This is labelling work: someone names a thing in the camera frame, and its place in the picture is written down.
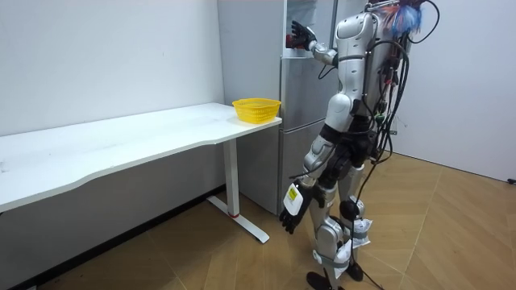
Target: refrigerator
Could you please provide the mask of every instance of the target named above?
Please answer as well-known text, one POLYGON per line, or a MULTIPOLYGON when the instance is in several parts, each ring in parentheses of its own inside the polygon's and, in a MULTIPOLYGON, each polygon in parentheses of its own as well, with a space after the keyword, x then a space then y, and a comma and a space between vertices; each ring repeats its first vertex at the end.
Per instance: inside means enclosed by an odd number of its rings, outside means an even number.
POLYGON ((337 0, 218 1, 226 104, 250 97, 281 101, 280 126, 237 139, 239 190, 271 213, 282 211, 289 176, 302 173, 339 88, 336 69, 319 80, 324 65, 311 52, 287 48, 290 22, 310 25, 318 41, 333 45, 335 20, 345 12, 337 0))

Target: table top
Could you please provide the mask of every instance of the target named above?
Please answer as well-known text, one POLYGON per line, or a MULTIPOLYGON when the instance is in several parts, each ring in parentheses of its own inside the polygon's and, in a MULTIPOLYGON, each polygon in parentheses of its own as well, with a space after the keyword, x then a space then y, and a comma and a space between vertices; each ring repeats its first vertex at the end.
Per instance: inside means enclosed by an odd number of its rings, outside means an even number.
POLYGON ((280 123, 242 122, 233 107, 208 103, 0 137, 0 213, 280 123))

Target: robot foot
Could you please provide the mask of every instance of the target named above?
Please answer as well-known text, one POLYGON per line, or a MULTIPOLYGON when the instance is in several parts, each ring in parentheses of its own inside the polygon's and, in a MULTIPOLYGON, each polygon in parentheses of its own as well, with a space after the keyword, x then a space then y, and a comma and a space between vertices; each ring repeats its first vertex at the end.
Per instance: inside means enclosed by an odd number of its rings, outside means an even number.
POLYGON ((362 271, 362 268, 360 265, 355 262, 352 265, 349 265, 349 267, 346 270, 346 273, 357 282, 360 282, 364 279, 364 271, 362 271))
POLYGON ((314 290, 333 290, 331 289, 328 279, 315 272, 309 272, 306 274, 306 282, 308 282, 314 290))

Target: wooden floor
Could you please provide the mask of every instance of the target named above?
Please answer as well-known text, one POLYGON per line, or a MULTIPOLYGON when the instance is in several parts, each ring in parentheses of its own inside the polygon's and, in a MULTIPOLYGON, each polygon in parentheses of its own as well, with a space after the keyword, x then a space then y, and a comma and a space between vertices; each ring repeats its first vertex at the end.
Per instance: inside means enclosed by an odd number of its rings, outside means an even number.
MULTIPOLYGON (((516 289, 516 186, 395 155, 363 200, 374 222, 359 263, 386 290, 516 289)), ((245 197, 241 207, 266 244, 204 202, 40 289, 310 289, 305 274, 321 272, 310 215, 289 235, 245 197)))

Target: yellow basket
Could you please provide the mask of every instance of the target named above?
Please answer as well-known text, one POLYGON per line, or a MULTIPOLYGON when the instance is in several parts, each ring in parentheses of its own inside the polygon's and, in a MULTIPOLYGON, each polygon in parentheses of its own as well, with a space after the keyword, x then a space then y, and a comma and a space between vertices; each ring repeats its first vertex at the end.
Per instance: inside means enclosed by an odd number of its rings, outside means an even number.
POLYGON ((280 109, 280 104, 280 101, 263 98, 249 98, 233 102, 239 119, 253 124, 272 121, 280 109))

